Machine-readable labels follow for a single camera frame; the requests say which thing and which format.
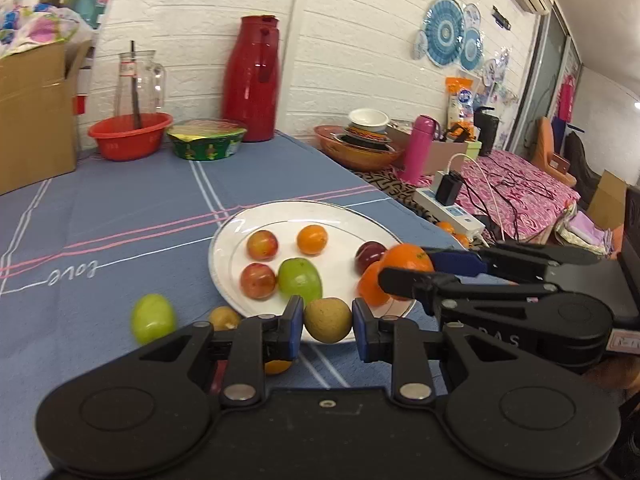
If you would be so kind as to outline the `orange on plate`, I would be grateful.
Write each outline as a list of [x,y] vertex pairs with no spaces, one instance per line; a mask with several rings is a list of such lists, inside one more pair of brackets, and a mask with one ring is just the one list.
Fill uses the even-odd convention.
[[358,296],[362,298],[369,307],[383,307],[390,301],[390,295],[386,294],[378,284],[378,272],[381,270],[381,263],[375,261],[363,272],[358,283]]

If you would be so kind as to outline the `dark plum on plate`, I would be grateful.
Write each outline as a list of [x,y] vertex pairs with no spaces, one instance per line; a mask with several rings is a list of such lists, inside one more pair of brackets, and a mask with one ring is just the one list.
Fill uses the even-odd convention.
[[374,240],[363,243],[356,251],[355,269],[359,275],[367,271],[367,268],[380,261],[386,253],[387,248]]

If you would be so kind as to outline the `orange tangerine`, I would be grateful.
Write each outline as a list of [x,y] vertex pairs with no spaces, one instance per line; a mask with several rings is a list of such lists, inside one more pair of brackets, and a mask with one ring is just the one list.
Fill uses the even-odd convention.
[[328,244],[329,235],[323,226],[311,224],[301,229],[296,237],[299,251],[307,256],[316,256],[323,252]]

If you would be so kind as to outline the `orange on side table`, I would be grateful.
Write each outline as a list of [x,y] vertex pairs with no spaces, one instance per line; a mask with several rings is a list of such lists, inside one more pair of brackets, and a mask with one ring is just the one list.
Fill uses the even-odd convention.
[[447,221],[439,221],[436,223],[436,226],[449,234],[454,234],[456,232],[454,226]]

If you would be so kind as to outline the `blue striped tablecloth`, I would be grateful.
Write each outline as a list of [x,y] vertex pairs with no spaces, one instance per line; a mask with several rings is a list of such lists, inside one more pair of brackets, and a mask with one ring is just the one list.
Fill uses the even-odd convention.
[[39,479],[41,399],[132,350],[131,310],[161,294],[180,324],[222,305],[208,272],[214,234],[237,212],[274,200],[358,211],[406,243],[452,238],[310,145],[280,134],[216,162],[163,148],[133,162],[81,159],[71,174],[1,200],[1,474]]

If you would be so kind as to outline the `red peach on plate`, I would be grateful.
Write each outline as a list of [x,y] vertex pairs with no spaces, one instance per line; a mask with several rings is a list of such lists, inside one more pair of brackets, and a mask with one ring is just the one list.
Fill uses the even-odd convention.
[[250,258],[257,261],[268,261],[274,258],[279,250],[277,237],[268,230],[258,230],[247,239],[246,251]]

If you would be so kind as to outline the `dark red plum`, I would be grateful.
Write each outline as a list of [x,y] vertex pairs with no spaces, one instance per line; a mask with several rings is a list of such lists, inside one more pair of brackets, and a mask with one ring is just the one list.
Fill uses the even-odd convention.
[[218,394],[221,392],[222,384],[224,383],[224,374],[226,374],[227,366],[227,360],[219,360],[217,362],[213,381],[209,389],[209,392],[211,394]]

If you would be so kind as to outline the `red-yellow peach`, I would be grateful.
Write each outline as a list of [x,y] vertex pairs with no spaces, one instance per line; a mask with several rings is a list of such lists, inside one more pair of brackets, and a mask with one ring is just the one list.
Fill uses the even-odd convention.
[[249,264],[240,275],[242,293],[250,299],[266,300],[272,296],[277,284],[277,275],[262,263]]

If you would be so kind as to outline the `large orange with stem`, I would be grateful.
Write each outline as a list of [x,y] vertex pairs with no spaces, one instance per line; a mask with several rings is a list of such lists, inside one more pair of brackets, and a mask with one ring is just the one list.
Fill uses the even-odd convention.
[[416,272],[431,273],[434,266],[431,258],[420,247],[402,243],[388,248],[380,260],[378,273],[385,268],[397,268]]

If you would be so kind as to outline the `green mango-shaped fruit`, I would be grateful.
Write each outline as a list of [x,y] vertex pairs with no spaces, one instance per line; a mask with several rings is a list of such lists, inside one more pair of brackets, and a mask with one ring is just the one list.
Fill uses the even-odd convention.
[[292,296],[301,296],[305,304],[323,297],[320,274],[314,264],[306,258],[288,258],[278,270],[280,297],[288,301]]

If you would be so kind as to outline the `black mug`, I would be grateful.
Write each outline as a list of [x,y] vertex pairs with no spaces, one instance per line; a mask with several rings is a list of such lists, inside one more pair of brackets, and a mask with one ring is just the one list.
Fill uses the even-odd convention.
[[480,156],[487,156],[491,153],[496,140],[500,119],[492,114],[492,106],[479,106],[474,110],[474,126],[478,130],[477,140],[482,144]]

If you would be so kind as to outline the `white round plate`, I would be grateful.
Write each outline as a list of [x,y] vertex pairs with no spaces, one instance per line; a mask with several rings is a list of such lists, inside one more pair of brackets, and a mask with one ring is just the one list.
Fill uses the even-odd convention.
[[[296,244],[298,232],[305,226],[318,224],[328,232],[329,240],[323,252],[316,256],[302,254]],[[248,255],[246,242],[258,230],[273,232],[279,242],[277,255],[268,261],[257,261]],[[352,310],[358,296],[360,275],[355,269],[357,249],[374,240],[391,248],[400,239],[381,223],[342,206],[315,203],[309,200],[285,200],[256,206],[235,214],[214,235],[208,251],[208,270],[213,283],[227,304],[246,318],[258,314],[281,315],[288,301],[279,294],[279,286],[266,300],[250,299],[242,293],[240,275],[251,263],[269,266],[277,275],[280,264],[288,258],[310,260],[320,274],[322,298],[340,298]],[[303,341],[315,340],[303,323]],[[355,340],[354,331],[336,344]]]

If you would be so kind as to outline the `green foil bowl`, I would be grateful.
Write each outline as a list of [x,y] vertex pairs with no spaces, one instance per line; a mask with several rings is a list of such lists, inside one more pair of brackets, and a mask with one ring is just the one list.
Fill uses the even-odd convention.
[[229,158],[239,149],[245,133],[244,125],[222,119],[190,119],[167,130],[174,153],[196,162]]

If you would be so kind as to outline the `brown kiwi fruit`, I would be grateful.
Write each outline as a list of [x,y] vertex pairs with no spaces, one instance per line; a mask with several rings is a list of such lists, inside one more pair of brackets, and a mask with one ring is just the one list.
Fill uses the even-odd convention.
[[335,344],[352,330],[352,310],[340,298],[312,300],[304,309],[308,333],[322,344]]

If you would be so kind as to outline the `yellow-orange citrus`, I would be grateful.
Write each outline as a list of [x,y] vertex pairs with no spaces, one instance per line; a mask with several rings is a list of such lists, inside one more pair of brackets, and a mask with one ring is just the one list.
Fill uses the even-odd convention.
[[273,360],[264,365],[264,371],[267,376],[277,376],[289,370],[291,366],[291,361]]

